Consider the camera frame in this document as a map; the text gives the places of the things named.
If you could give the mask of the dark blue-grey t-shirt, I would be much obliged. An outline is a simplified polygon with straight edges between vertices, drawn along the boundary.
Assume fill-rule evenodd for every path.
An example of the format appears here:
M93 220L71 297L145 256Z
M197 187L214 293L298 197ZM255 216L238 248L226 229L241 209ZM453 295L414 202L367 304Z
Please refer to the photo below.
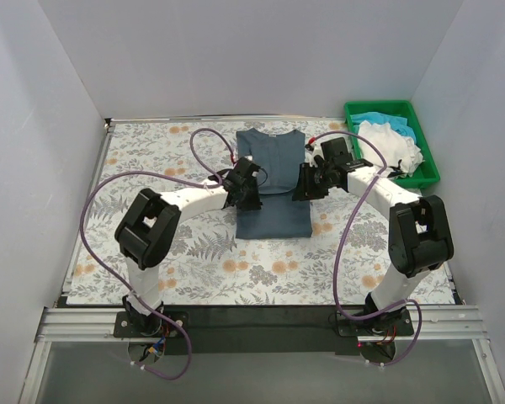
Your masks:
M237 212L236 237L242 240L309 238L312 235L308 201L292 199L300 165L305 161L305 134L292 130L268 135L256 129L237 132L240 157L252 157L262 168L258 192L262 207Z

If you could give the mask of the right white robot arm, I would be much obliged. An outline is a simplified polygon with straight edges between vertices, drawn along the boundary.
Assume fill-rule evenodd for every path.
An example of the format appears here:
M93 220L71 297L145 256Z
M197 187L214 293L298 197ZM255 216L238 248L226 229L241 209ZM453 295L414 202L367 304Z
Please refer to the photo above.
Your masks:
M385 177L385 160L375 166L353 158L345 135L327 132L306 143L308 155L300 165L292 199L323 199L330 189L341 189L358 197L358 206L368 204L388 220L391 263L384 278L367 294L361 312L351 314L336 305L343 319L361 322L380 335L401 318L421 281L453 257L454 244L444 202L436 195L410 192Z

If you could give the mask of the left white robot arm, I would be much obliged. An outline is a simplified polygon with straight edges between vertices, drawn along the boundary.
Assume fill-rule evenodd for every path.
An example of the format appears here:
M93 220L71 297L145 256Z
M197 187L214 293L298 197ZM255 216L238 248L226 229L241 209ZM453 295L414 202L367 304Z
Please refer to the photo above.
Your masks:
M171 249L178 226L197 215L227 207L260 210L260 173L267 175L247 156L198 186L162 193L143 189L136 196L114 238L125 256L132 287L123 298L127 321L137 332L151 337L161 330L159 267Z

